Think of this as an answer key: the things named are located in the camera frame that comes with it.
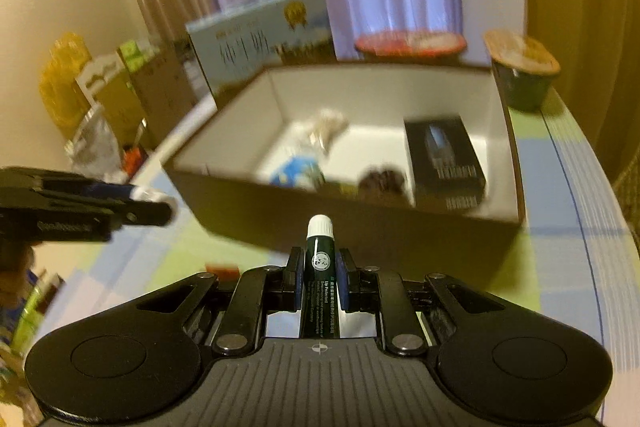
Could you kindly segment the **person's hand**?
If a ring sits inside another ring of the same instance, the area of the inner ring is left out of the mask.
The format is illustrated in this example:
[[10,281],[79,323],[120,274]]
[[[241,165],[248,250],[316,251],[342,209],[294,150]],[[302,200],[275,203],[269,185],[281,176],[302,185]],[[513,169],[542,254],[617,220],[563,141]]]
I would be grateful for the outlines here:
[[34,246],[29,243],[1,239],[1,294],[17,296],[26,282],[34,262]]

